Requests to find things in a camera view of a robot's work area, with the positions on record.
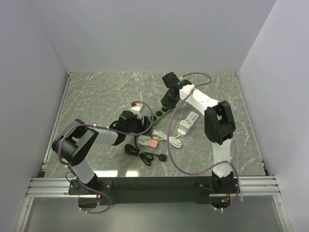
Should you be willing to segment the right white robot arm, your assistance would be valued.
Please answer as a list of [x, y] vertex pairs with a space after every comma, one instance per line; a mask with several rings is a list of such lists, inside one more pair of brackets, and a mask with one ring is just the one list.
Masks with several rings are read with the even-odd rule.
[[235, 169], [231, 164], [231, 142], [236, 124], [231, 106], [227, 101], [219, 102], [207, 96], [190, 81], [180, 80], [175, 73], [170, 72], [162, 77], [168, 91], [161, 100], [164, 107], [173, 109], [171, 120], [180, 105], [190, 104], [204, 116], [204, 132], [212, 143], [214, 164], [208, 169], [196, 173], [199, 175], [212, 170], [211, 181], [205, 186], [212, 193], [222, 193], [233, 184]]

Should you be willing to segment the white square charger plug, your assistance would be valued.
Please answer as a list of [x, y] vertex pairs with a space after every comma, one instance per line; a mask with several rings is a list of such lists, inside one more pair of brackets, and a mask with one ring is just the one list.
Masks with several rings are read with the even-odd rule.
[[137, 138], [137, 143], [143, 146], [148, 146], [151, 142], [151, 137], [148, 135], [139, 135]]

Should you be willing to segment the pink square adapter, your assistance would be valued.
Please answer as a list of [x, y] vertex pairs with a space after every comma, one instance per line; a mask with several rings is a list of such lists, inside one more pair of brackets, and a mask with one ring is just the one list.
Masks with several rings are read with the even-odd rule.
[[158, 145], [158, 141], [157, 140], [154, 140], [154, 139], [151, 139], [148, 143], [148, 147], [152, 148], [152, 149], [156, 149], [157, 148], [157, 145]]

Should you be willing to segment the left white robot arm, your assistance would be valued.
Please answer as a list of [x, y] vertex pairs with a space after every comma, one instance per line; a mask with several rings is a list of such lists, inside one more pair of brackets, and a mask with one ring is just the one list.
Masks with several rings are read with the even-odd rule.
[[92, 145], [95, 142], [119, 145], [127, 135], [145, 134], [151, 125], [149, 117], [129, 110], [123, 111], [109, 128], [95, 128], [76, 119], [53, 141], [52, 150], [58, 154], [59, 162], [68, 165], [80, 180], [80, 190], [91, 194], [99, 188], [98, 177], [85, 159]]

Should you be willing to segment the white USB power strip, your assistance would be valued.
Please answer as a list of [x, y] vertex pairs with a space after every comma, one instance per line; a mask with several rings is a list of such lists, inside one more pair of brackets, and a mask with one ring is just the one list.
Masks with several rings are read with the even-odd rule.
[[185, 118], [185, 120], [180, 121], [177, 132], [180, 135], [186, 135], [197, 119], [198, 114], [196, 114], [195, 112], [190, 112], [190, 114]]

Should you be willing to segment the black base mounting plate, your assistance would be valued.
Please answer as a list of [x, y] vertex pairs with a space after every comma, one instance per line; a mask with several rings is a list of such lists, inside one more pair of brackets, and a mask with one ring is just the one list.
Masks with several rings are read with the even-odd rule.
[[237, 179], [215, 176], [178, 177], [98, 177], [82, 186], [76, 179], [69, 185], [69, 195], [96, 195], [99, 204], [126, 203], [196, 203], [210, 204], [211, 195], [236, 194]]

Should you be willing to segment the aluminium frame rail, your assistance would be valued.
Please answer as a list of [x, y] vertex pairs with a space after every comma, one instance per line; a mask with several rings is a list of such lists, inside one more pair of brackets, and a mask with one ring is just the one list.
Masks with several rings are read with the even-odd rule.
[[[70, 197], [69, 182], [65, 178], [32, 178], [26, 197]], [[281, 195], [274, 176], [242, 176], [240, 177], [240, 194], [242, 196], [274, 196]]]

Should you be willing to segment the green power strip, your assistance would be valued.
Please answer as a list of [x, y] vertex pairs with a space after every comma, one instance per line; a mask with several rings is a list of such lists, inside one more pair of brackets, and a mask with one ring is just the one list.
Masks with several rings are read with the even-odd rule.
[[150, 116], [149, 122], [153, 121], [152, 126], [154, 127], [156, 124], [158, 124], [164, 117], [166, 117], [169, 113], [173, 111], [172, 108], [162, 106], [159, 110], [154, 112], [153, 117]]

